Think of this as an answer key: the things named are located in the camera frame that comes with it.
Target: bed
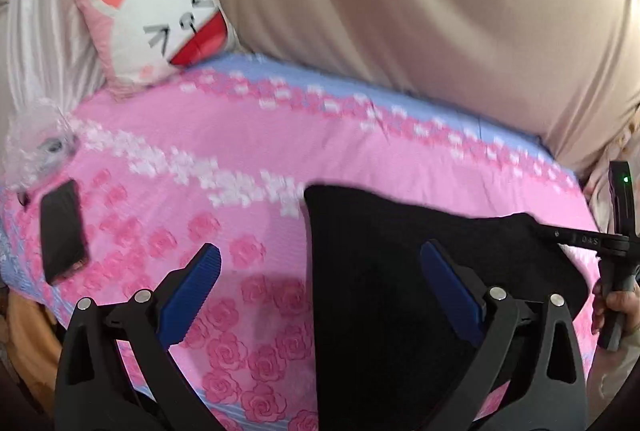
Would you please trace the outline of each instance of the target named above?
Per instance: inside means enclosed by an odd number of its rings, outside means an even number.
[[[170,352],[227,430],[317,425],[305,185],[595,230],[574,175],[535,138],[262,55],[222,56],[122,104],[101,91],[70,120],[78,154],[30,207],[0,194],[2,277],[66,325],[80,297],[122,302],[205,241],[219,246],[220,279]],[[38,205],[69,178],[80,186],[90,263],[51,287]],[[594,253],[566,252],[593,286]],[[585,371],[596,344],[590,325],[591,299],[575,319]],[[149,394],[130,349],[122,353]]]

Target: transparent plastic wrap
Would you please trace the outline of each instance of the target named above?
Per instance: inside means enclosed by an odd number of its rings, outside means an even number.
[[[37,100],[10,123],[4,152],[5,185],[18,194],[47,183],[76,152],[77,139],[60,109]]]

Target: hand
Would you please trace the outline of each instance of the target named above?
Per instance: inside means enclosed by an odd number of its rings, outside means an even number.
[[[598,281],[593,287],[593,315],[591,316],[591,333],[597,334],[604,326],[604,313],[607,308],[626,314],[625,332],[632,332],[640,327],[640,286],[634,283],[633,292],[610,292],[607,299],[602,297],[602,287]]]

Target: cartoon cat pillow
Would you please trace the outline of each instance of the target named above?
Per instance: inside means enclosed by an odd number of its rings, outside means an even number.
[[[233,48],[219,0],[76,0],[107,87],[126,98],[185,66]]]

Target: black smartphone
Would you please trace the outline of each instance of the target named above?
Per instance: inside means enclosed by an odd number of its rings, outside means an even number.
[[[42,197],[40,244],[44,279],[50,285],[86,264],[88,254],[75,180]]]

